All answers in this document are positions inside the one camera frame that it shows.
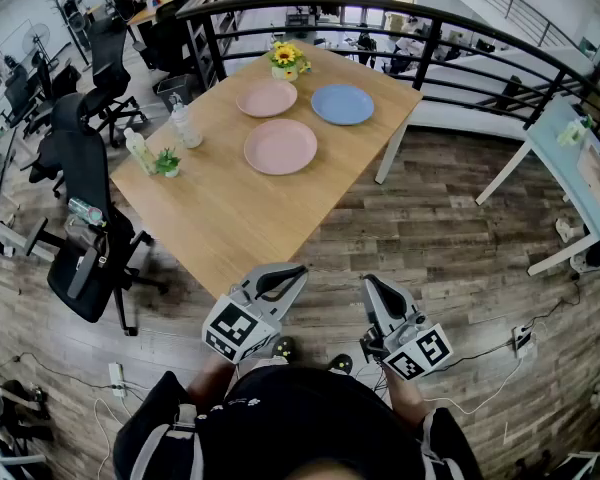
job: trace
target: handrail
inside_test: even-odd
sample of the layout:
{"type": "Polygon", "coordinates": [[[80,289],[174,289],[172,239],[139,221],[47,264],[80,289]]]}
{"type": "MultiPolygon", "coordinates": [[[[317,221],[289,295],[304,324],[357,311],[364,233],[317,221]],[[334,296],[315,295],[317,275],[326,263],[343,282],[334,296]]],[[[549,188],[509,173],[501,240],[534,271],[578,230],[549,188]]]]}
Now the handrail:
{"type": "MultiPolygon", "coordinates": [[[[361,27],[348,27],[348,26],[343,27],[343,26],[334,25],[334,24],[322,25],[320,23],[316,24],[315,26],[303,25],[302,27],[289,26],[289,27],[255,28],[255,29],[240,30],[240,31],[235,31],[235,32],[227,30],[227,31],[222,31],[222,33],[218,33],[218,32],[216,32],[216,29],[214,28],[214,25],[211,21],[211,16],[214,14],[226,13],[226,12],[231,12],[231,11],[245,11],[245,10],[251,10],[251,9],[269,8],[269,7],[291,7],[291,6],[298,6],[298,5],[301,5],[301,6],[327,6],[327,5],[329,5],[331,7],[334,7],[334,6],[335,7],[337,7],[337,6],[368,7],[368,8],[381,9],[385,12],[386,11],[395,12],[395,13],[399,13],[399,14],[417,16],[420,18],[431,20],[431,26],[430,26],[431,33],[429,34],[429,36],[427,36],[427,37],[416,36],[419,41],[424,43],[424,51],[422,53],[422,57],[409,58],[409,60],[416,61],[418,63],[417,73],[416,73],[416,76],[414,77],[414,82],[413,82],[413,87],[415,89],[420,89],[420,87],[422,86],[423,83],[427,83],[427,69],[429,67],[429,64],[440,65],[440,66],[445,66],[445,67],[449,67],[449,68],[462,69],[467,72],[475,72],[475,74],[478,76],[485,76],[485,77],[496,79],[496,80],[500,79],[500,81],[505,82],[505,79],[503,79],[503,78],[499,78],[499,77],[494,76],[487,72],[483,73],[483,72],[480,72],[479,70],[474,70],[472,68],[462,66],[462,64],[458,64],[453,61],[448,62],[448,61],[442,61],[442,60],[435,60],[433,58],[433,53],[434,53],[434,50],[440,45],[443,45],[443,46],[453,45],[453,46],[459,47],[460,49],[466,50],[472,54],[481,55],[481,56],[487,57],[495,62],[507,64],[516,69],[528,72],[528,73],[532,74],[533,76],[540,78],[546,82],[549,82],[549,88],[546,92],[543,93],[542,102],[536,106],[533,114],[530,117],[525,117],[525,116],[520,116],[520,115],[516,116],[518,119],[522,119],[525,121],[525,128],[528,128],[528,126],[530,126],[531,124],[533,124],[533,122],[535,122],[535,120],[539,117],[540,113],[544,109],[544,106],[551,99],[553,94],[556,93],[556,91],[561,92],[563,90],[563,80],[569,80],[569,81],[577,80],[578,82],[580,82],[580,84],[582,84],[582,87],[585,90],[585,92],[588,91],[587,94],[594,93],[600,97],[600,89],[598,87],[596,87],[594,84],[592,84],[585,77],[583,77],[580,73],[576,72],[574,69],[572,69],[571,67],[562,63],[558,59],[554,58],[549,53],[539,49],[536,46],[533,46],[532,44],[530,44],[526,41],[523,41],[523,40],[521,40],[515,36],[512,36],[510,34],[507,34],[505,32],[495,30],[491,27],[483,25],[482,23],[464,18],[462,16],[450,14],[448,12],[441,11],[438,9],[433,9],[430,7],[423,7],[423,6],[419,6],[419,5],[408,4],[408,3],[398,2],[398,1],[394,1],[394,0],[225,0],[222,2],[214,2],[214,3],[201,5],[199,7],[195,7],[194,5],[187,4],[180,10],[180,12],[178,13],[177,16],[181,19],[194,19],[194,21],[196,23],[202,22],[202,24],[204,26],[204,30],[205,30],[205,35],[207,36],[207,40],[209,41],[209,52],[211,54],[211,59],[213,61],[213,65],[215,67],[215,74],[219,80],[222,80],[226,77],[226,72],[224,69],[224,60],[252,57],[252,56],[261,54],[261,52],[247,52],[247,53],[230,54],[230,55],[220,54],[220,51],[217,48],[217,40],[218,39],[221,41],[227,41],[227,40],[231,40],[234,37],[239,37],[239,36],[244,36],[244,35],[266,34],[266,33],[270,33],[272,30],[283,31],[283,32],[300,32],[300,31],[306,32],[306,31],[357,29],[360,31],[364,30],[367,32],[373,32],[374,34],[384,34],[384,35],[399,36],[399,37],[413,37],[414,36],[413,34],[394,32],[394,31],[390,31],[390,30],[369,29],[369,28],[362,29],[361,27]],[[553,68],[555,68],[557,70],[557,75],[554,78],[550,78],[548,76],[545,76],[545,75],[537,72],[536,70],[530,69],[519,63],[513,62],[512,60],[509,60],[507,58],[500,57],[500,56],[492,54],[492,53],[483,52],[483,51],[475,49],[475,48],[466,47],[464,45],[454,45],[453,43],[449,43],[448,41],[443,41],[443,40],[439,39],[439,31],[440,31],[441,25],[443,23],[449,24],[452,26],[461,27],[461,28],[469,30],[469,31],[477,32],[484,36],[496,39],[496,40],[501,41],[505,44],[508,44],[512,47],[515,47],[518,50],[525,52],[525,53],[545,62],[549,66],[552,66],[553,68]]],[[[340,54],[351,54],[351,53],[357,54],[356,50],[334,50],[334,51],[336,51],[337,53],[340,53],[340,54]]],[[[380,51],[374,52],[373,56],[387,57],[387,58],[397,57],[397,55],[395,55],[395,54],[380,52],[380,51]]],[[[394,76],[395,78],[398,78],[398,79],[405,79],[405,75],[390,75],[390,76],[394,76]]],[[[519,86],[521,89],[527,89],[531,92],[536,92],[536,93],[539,92],[539,91],[536,91],[534,88],[528,87],[527,85],[524,85],[524,84],[516,83],[514,85],[519,86]]],[[[447,86],[453,87],[453,88],[459,89],[459,90],[466,90],[466,85],[461,86],[459,84],[455,84],[455,85],[447,84],[447,86]]],[[[472,88],[472,90],[474,90],[475,92],[482,92],[484,94],[489,94],[489,91],[487,91],[486,89],[480,89],[480,90],[478,90],[478,89],[480,89],[480,88],[472,88]]],[[[578,97],[582,101],[586,101],[585,97],[581,97],[579,95],[578,95],[578,97]]],[[[445,103],[449,102],[449,100],[444,99],[444,98],[435,98],[433,96],[427,96],[427,95],[425,95],[424,99],[428,100],[428,101],[441,101],[442,102],[442,100],[444,100],[445,103]]],[[[591,103],[589,101],[587,101],[587,103],[589,105],[591,105],[592,107],[596,108],[597,110],[600,110],[600,108],[598,106],[596,106],[594,103],[591,103]]],[[[455,104],[461,105],[461,106],[467,106],[469,108],[479,108],[479,105],[476,105],[473,103],[465,104],[465,103],[462,103],[460,100],[456,101],[455,104]]],[[[501,115],[511,115],[511,112],[506,112],[506,111],[499,112],[497,110],[494,111],[494,109],[488,109],[488,108],[483,108],[482,110],[484,110],[485,112],[500,113],[501,115]]]]}
{"type": "MultiPolygon", "coordinates": [[[[529,9],[533,10],[533,12],[535,12],[538,16],[540,16],[543,20],[546,21],[546,25],[544,26],[543,34],[540,37],[540,40],[538,41],[538,44],[536,46],[542,46],[542,43],[545,40],[547,34],[552,33],[554,36],[556,36],[556,34],[551,31],[551,27],[553,27],[555,30],[557,30],[562,35],[562,38],[566,39],[569,43],[571,43],[571,45],[576,50],[579,50],[578,45],[567,34],[565,34],[555,23],[553,23],[549,18],[547,18],[540,11],[538,11],[538,9],[536,9],[533,5],[531,5],[526,0],[519,0],[519,1],[522,2],[523,4],[525,4],[529,9]]],[[[509,19],[509,13],[510,13],[510,11],[512,9],[512,6],[513,6],[514,2],[515,2],[515,0],[509,0],[508,9],[507,9],[507,12],[505,13],[505,16],[504,16],[505,19],[509,19]]],[[[491,6],[494,7],[494,8],[496,8],[496,9],[498,9],[498,10],[501,10],[499,7],[493,5],[493,3],[491,3],[491,6]]]]}

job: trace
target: flower pot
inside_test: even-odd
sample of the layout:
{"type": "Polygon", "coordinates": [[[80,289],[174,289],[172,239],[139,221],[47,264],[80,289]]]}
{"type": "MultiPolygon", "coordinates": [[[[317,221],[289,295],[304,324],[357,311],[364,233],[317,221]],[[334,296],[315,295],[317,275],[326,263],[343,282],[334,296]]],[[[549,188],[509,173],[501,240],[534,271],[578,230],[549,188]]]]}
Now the flower pot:
{"type": "Polygon", "coordinates": [[[271,66],[271,74],[276,80],[286,80],[287,82],[293,82],[298,79],[298,66],[288,66],[286,68],[279,68],[278,66],[271,66]]]}
{"type": "Polygon", "coordinates": [[[167,178],[175,178],[178,175],[179,172],[180,172],[180,167],[178,166],[175,169],[173,169],[172,171],[165,172],[164,175],[167,178]]]}

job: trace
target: clear plastic bottle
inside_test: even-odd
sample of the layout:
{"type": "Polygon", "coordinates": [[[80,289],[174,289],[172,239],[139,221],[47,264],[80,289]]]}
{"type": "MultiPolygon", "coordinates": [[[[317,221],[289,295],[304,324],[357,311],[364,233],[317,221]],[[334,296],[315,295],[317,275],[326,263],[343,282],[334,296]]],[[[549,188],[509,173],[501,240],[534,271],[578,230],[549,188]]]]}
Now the clear plastic bottle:
{"type": "Polygon", "coordinates": [[[157,172],[156,157],[149,151],[149,148],[144,142],[144,137],[139,133],[134,132],[131,128],[125,129],[124,136],[127,138],[125,143],[127,149],[136,159],[136,162],[140,164],[142,170],[149,175],[155,174],[157,172]]]}
{"type": "Polygon", "coordinates": [[[77,197],[69,200],[69,211],[92,226],[104,227],[107,224],[102,218],[102,211],[99,208],[91,206],[77,197]]]}
{"type": "Polygon", "coordinates": [[[189,112],[182,103],[176,103],[171,112],[171,120],[178,130],[178,138],[187,149],[197,148],[202,143],[202,135],[189,121],[189,112]]]}

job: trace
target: white bottle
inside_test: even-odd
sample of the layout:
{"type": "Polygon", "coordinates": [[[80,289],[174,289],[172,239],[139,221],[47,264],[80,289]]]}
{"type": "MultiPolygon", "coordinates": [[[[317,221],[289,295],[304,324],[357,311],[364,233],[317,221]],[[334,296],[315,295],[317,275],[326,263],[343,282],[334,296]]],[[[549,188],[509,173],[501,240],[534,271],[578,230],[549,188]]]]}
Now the white bottle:
{"type": "Polygon", "coordinates": [[[125,129],[124,136],[127,138],[125,143],[127,149],[131,152],[133,158],[136,159],[136,162],[140,164],[142,170],[149,175],[155,174],[157,172],[156,157],[149,151],[149,148],[144,142],[144,137],[139,133],[134,132],[131,128],[125,129]]]}
{"type": "Polygon", "coordinates": [[[189,121],[189,112],[182,103],[173,106],[171,120],[178,131],[178,138],[185,148],[197,148],[202,143],[202,135],[193,127],[189,121]]]}

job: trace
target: power outlet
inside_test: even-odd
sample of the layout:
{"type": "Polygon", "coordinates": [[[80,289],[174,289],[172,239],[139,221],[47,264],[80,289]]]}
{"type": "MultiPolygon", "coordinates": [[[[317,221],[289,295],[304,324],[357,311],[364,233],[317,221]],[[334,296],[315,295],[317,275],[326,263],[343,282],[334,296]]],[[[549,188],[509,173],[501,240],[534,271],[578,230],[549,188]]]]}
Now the power outlet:
{"type": "Polygon", "coordinates": [[[522,359],[531,352],[534,347],[531,339],[531,327],[514,327],[513,328],[513,351],[518,359],[522,359]]]}
{"type": "Polygon", "coordinates": [[[124,387],[124,378],[122,376],[122,365],[120,363],[109,363],[109,377],[111,377],[111,384],[114,386],[120,386],[119,388],[113,388],[113,394],[119,398],[127,396],[127,390],[124,387]]]}

